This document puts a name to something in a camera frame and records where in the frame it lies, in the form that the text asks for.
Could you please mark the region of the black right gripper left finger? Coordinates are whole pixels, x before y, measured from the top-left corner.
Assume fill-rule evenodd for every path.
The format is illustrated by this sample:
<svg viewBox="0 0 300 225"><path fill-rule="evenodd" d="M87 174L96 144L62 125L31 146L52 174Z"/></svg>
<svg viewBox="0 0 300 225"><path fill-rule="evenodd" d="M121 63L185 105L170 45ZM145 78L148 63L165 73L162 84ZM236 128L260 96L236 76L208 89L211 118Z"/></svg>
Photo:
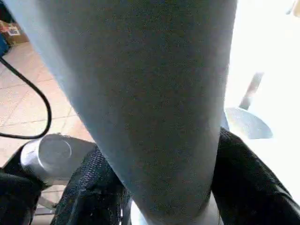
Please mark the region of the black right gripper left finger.
<svg viewBox="0 0 300 225"><path fill-rule="evenodd" d="M53 225L129 225L131 198L100 149L73 173L56 206Z"/></svg>

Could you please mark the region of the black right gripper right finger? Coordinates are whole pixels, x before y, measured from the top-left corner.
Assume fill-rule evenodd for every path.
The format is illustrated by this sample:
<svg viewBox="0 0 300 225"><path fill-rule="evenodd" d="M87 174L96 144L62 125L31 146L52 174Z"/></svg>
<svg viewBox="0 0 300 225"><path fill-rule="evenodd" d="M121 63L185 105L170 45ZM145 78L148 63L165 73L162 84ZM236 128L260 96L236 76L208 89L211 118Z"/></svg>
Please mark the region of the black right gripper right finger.
<svg viewBox="0 0 300 225"><path fill-rule="evenodd" d="M225 225L298 225L300 207L273 171L222 128L212 192Z"/></svg>

